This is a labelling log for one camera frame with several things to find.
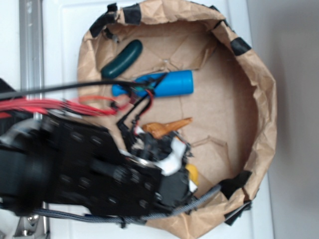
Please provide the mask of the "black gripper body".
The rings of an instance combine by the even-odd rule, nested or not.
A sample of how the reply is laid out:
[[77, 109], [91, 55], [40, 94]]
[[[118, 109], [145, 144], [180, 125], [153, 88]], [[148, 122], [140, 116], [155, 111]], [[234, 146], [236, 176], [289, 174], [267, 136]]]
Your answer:
[[176, 132], [155, 139], [124, 128], [128, 144], [121, 150], [107, 128], [53, 113], [40, 132], [53, 162], [49, 203], [83, 206], [95, 216], [146, 216], [193, 199], [190, 147]]

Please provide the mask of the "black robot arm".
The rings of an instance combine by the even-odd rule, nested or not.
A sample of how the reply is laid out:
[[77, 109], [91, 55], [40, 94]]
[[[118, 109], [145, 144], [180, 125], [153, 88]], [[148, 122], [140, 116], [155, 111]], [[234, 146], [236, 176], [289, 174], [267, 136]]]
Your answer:
[[189, 210], [197, 190], [195, 169], [187, 162], [190, 145], [177, 130], [184, 119], [163, 126], [117, 122], [125, 150], [109, 130], [84, 117], [112, 116], [136, 107], [134, 91], [146, 91], [148, 110], [161, 78], [121, 82], [128, 90], [110, 98], [106, 109], [86, 105], [99, 96], [75, 100], [32, 99], [0, 83], [0, 195], [17, 215], [42, 203], [83, 206], [98, 217], [143, 217]]

